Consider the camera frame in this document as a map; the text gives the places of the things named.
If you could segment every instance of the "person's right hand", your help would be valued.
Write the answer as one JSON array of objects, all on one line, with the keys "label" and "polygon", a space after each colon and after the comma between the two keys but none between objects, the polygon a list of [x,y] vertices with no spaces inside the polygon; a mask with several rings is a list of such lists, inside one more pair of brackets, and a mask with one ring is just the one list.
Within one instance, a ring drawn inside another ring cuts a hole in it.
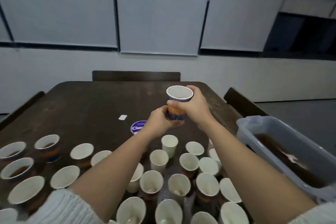
[{"label": "person's right hand", "polygon": [[185,111],[190,119],[202,128],[206,121],[213,119],[208,103],[199,88],[193,85],[187,87],[194,92],[189,102],[168,100],[167,105]]}]

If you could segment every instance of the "coffee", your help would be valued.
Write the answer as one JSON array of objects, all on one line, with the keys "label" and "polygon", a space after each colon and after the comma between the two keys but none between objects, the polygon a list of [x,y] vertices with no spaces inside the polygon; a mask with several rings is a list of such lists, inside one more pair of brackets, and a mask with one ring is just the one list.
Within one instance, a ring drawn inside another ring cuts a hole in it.
[{"label": "coffee", "polygon": [[254,136],[306,184],[313,188],[323,188],[327,185],[324,180],[310,170],[306,163],[288,152],[271,136],[266,134],[255,134]]},{"label": "coffee", "polygon": [[19,152],[20,152],[20,151],[15,151],[15,152],[9,154],[9,155],[7,156],[7,158],[8,158],[8,157],[11,157],[11,156],[13,156],[13,155],[15,155],[15,154],[17,154],[17,153],[19,153]]},{"label": "coffee", "polygon": [[48,143],[47,145],[44,146],[44,148],[47,148],[47,147],[49,147],[49,146],[52,146],[53,144],[55,144],[55,143]]},{"label": "coffee", "polygon": [[17,169],[14,173],[12,173],[12,174],[10,175],[9,178],[12,178],[12,177],[17,176],[17,175],[19,175],[19,174],[22,174],[22,173],[25,172],[28,168],[29,168],[29,166],[20,167],[20,168]]}]

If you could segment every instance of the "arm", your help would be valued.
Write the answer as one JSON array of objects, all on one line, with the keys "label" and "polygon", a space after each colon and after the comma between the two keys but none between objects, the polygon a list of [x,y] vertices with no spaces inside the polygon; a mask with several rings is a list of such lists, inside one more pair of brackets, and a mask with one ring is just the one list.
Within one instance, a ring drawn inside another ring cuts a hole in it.
[{"label": "arm", "polygon": [[289,179],[213,118],[199,88],[188,87],[194,91],[191,101],[169,100],[167,104],[185,111],[211,139],[223,167],[256,223],[285,224],[316,206]]},{"label": "arm", "polygon": [[153,111],[140,132],[71,185],[72,191],[89,203],[104,222],[109,221],[117,208],[149,142],[167,129],[184,123],[168,120],[167,108],[163,106]]}]

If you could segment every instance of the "plastic container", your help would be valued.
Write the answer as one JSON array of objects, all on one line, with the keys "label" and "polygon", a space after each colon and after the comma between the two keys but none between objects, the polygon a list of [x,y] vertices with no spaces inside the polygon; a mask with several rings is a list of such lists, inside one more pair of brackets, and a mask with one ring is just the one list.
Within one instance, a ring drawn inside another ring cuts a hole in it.
[{"label": "plastic container", "polygon": [[[300,132],[271,116],[248,116],[237,120],[237,139],[286,175],[318,203],[336,201],[336,157]],[[267,134],[287,151],[310,167],[310,171],[323,179],[327,186],[313,188],[303,182],[292,170],[268,150],[254,134]]]}]

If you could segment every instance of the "sleeve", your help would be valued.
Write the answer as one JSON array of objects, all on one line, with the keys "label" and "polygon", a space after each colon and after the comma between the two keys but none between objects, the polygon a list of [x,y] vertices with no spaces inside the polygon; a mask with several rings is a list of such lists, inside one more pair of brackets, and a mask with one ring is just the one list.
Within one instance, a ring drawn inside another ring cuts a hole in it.
[{"label": "sleeve", "polygon": [[301,214],[289,224],[332,224],[336,223],[336,203],[319,205]]},{"label": "sleeve", "polygon": [[70,190],[53,191],[26,224],[104,224],[91,206]]}]

